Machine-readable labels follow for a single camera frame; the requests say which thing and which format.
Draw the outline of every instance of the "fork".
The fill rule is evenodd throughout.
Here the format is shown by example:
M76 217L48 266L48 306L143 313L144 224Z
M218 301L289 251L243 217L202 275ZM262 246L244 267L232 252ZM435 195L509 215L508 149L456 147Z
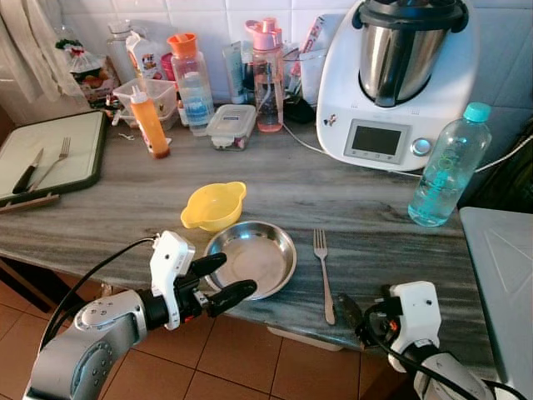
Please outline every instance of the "fork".
M63 138L63 144L61 146L61 152L59 153L59 156L57 157L57 160L53 162L53 164L47 169L47 171L42 175L35 183L28 189L29 192L33 192L37 187L41 184L42 180L47 177L47 175L52 171L52 169L56 166L57 163L59 163L61 160L64 160L68 157L68 150L70 148L70 138L64 137Z
M335 314L333 313L333 299L331 298L330 283L327 280L326 272L326 233L322 229L313 230L313 249L315 255L320 258L322 265L322 278L324 280L324 312L326 314L326 321L330 325L335 325Z

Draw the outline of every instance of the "metal plate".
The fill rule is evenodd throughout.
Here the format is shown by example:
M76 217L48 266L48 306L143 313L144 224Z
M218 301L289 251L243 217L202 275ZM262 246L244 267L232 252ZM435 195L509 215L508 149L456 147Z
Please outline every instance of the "metal plate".
M219 232L204 255L223 252L227 262L206 277L213 289L253 279L257 290L247 300L267 298L283 288L296 268L291 237L276 225L261 221L240 222Z

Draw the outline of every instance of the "pink bottle cap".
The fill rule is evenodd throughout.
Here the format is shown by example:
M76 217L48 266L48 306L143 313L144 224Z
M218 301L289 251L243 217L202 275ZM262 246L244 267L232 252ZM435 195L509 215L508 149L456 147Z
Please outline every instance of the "pink bottle cap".
M276 26L275 18L265 18L262 21L248 20L245 27L253 36L253 48L256 50L274 50L282 45L281 28Z

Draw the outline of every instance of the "orange bottle cap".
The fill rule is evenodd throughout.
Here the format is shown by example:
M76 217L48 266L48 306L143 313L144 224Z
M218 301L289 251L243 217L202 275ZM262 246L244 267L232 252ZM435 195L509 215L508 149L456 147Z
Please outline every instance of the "orange bottle cap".
M172 48L172 53L178 57L194 56L197 52L197 35L194 33L178 33L170 36L167 43Z

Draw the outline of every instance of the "marble countertop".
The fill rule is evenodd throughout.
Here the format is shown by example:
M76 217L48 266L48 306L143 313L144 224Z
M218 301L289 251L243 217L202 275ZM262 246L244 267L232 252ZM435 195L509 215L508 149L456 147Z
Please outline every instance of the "marble countertop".
M295 133L318 146L312 125ZM133 134L128 141L119 133ZM168 135L172 154L154 160L139 131L111 127L100 181L62 195L51 207L0 217L0 255L77 275L126 244L172 230L203 254L212 234L185 229L179 219L187 199L208 183L247 185L243 220L285 229L297 251L291 281L277 294L243 302L230 314L275 328L359 348L342 317L323 317L320 262L312 229L326 231L331 291L352 295L363 309L384 284L431 281L441 307L441 346L484 377L495 375L476 278L457 212L443 227L425 228L407 215L417 180L356 167L312 152L285 132L254 132L244 152L218 152L209 138L181 127ZM97 273L128 288L150 284L149 245L141 245Z

